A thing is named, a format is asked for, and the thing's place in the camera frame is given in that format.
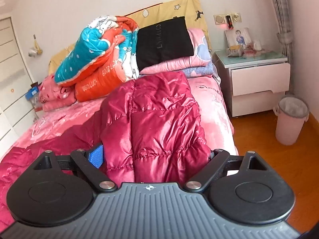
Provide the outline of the crimson puffer down jacket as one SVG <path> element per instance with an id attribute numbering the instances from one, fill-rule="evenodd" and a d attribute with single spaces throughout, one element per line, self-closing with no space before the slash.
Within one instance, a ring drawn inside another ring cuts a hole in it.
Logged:
<path id="1" fill-rule="evenodd" d="M 1 229 L 13 223 L 7 192 L 41 153 L 67 155 L 104 148 L 102 171 L 123 182 L 185 183 L 209 161 L 197 101 L 186 76 L 166 72 L 126 82 L 113 90 L 85 123 L 62 135 L 13 147 L 1 162 Z"/>

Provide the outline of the pink floral bed cover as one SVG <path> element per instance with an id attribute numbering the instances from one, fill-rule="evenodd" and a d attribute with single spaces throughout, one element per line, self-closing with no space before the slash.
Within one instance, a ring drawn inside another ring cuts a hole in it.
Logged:
<path id="1" fill-rule="evenodd" d="M 222 148 L 231 155 L 238 151 L 234 143 L 234 127 L 227 115 L 219 84 L 212 77 L 196 77 L 188 80 L 191 93 L 198 102 L 201 126 L 210 149 Z M 74 105 L 44 113 L 39 119 L 31 110 L 21 121 L 1 135 L 1 159 L 12 147 L 29 145 L 60 136 L 66 129 L 87 121 L 99 110 L 104 98 L 75 103 Z"/>

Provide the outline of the pink heart folded blanket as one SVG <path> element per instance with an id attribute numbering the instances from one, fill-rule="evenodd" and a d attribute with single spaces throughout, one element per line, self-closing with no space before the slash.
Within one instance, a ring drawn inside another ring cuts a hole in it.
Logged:
<path id="1" fill-rule="evenodd" d="M 62 87 L 55 83 L 55 75 L 47 76 L 39 86 L 39 102 L 44 112 L 70 106 L 76 102 L 73 86 Z"/>

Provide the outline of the white wardrobe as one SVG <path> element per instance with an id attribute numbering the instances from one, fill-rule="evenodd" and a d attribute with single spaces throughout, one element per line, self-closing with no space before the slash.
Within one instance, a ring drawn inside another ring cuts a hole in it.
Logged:
<path id="1" fill-rule="evenodd" d="M 1 158 L 37 118 L 25 95 L 32 80 L 18 48 L 10 18 L 1 20 Z"/>

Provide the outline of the teal and orange folded quilt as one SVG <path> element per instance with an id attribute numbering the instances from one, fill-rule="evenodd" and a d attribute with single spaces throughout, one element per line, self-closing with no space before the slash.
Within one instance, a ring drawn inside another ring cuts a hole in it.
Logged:
<path id="1" fill-rule="evenodd" d="M 74 87 L 78 101 L 104 97 L 137 79 L 137 23 L 124 16 L 100 16 L 81 32 L 55 72 L 55 83 Z"/>

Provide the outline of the lavender folded sheet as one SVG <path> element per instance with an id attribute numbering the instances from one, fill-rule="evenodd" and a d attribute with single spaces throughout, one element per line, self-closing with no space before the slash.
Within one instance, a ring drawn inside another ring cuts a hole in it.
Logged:
<path id="1" fill-rule="evenodd" d="M 206 66 L 194 66 L 190 68 L 182 69 L 181 72 L 185 74 L 187 78 L 213 76 L 216 73 L 215 65 L 209 62 Z"/>

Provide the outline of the pink white nightstand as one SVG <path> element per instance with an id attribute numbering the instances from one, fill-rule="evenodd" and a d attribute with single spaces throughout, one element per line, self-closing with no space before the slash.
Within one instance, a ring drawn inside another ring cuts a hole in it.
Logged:
<path id="1" fill-rule="evenodd" d="M 215 59 L 232 117 L 272 110 L 289 90 L 290 64 L 283 54 L 249 50 L 242 57 L 229 57 L 220 50 Z"/>

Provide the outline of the pink waste bin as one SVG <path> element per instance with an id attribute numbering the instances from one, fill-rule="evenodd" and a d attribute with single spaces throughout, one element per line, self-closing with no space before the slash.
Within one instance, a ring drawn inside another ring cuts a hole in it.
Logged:
<path id="1" fill-rule="evenodd" d="M 283 145 L 293 145 L 303 124 L 309 119 L 308 104 L 301 98 L 288 94 L 280 99 L 273 112 L 277 116 L 276 139 Z"/>

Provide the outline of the pink pillow under cushion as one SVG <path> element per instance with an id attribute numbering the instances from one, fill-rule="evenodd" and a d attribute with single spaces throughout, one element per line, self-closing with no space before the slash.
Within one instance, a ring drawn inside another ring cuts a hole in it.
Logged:
<path id="1" fill-rule="evenodd" d="M 211 61 L 210 52 L 204 32 L 198 28 L 188 29 L 194 55 L 161 62 L 140 71 L 140 74 L 156 74 L 160 72 L 178 71 L 195 66 L 206 66 Z"/>

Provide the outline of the black cushion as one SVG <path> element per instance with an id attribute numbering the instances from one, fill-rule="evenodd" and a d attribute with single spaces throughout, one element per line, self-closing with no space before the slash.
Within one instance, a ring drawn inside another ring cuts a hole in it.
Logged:
<path id="1" fill-rule="evenodd" d="M 140 71 L 193 55 L 194 46 L 184 16 L 143 27 L 137 33 L 136 61 Z"/>

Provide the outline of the small items on nightstand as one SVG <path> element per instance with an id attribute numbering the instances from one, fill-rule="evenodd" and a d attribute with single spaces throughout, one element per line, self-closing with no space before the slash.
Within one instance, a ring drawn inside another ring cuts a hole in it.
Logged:
<path id="1" fill-rule="evenodd" d="M 258 40 L 249 43 L 248 45 L 233 45 L 226 49 L 228 57 L 255 57 L 259 56 L 263 51 L 262 45 Z"/>

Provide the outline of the framed child photo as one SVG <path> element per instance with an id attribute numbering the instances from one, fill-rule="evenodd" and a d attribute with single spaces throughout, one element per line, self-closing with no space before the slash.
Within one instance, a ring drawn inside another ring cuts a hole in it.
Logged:
<path id="1" fill-rule="evenodd" d="M 228 47 L 240 45 L 243 49 L 252 48 L 253 43 L 248 27 L 226 30 L 224 33 Z"/>

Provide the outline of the yellow headboard cover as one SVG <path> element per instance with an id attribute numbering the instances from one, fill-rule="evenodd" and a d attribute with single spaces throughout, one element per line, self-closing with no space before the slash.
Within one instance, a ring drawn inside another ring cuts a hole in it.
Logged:
<path id="1" fill-rule="evenodd" d="M 153 5 L 127 15 L 127 17 L 133 19 L 139 27 L 146 27 L 164 20 L 182 16 L 185 17 L 187 29 L 198 28 L 204 32 L 210 52 L 211 45 L 209 42 L 208 27 L 203 16 L 200 0 L 174 0 Z"/>

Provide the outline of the grey striped curtain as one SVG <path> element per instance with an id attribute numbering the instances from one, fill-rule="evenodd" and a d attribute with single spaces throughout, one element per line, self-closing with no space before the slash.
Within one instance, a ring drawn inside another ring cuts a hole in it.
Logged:
<path id="1" fill-rule="evenodd" d="M 294 36 L 291 31 L 290 14 L 288 0 L 272 0 L 279 32 L 277 39 L 279 40 L 282 48 L 282 53 L 287 57 L 288 62 L 292 62 L 292 42 Z"/>

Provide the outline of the wall hanging ornament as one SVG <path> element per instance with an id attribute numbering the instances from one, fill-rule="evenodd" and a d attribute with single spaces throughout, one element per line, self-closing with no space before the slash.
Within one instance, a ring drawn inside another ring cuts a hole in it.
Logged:
<path id="1" fill-rule="evenodd" d="M 39 47 L 36 39 L 36 35 L 33 35 L 33 47 L 28 51 L 29 57 L 37 57 L 43 53 L 43 50 Z"/>

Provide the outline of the wall socket panel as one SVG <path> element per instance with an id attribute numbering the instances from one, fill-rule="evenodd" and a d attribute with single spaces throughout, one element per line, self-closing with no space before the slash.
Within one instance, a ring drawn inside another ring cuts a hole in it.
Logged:
<path id="1" fill-rule="evenodd" d="M 241 23 L 242 17 L 240 13 L 218 14 L 214 15 L 216 25 Z"/>

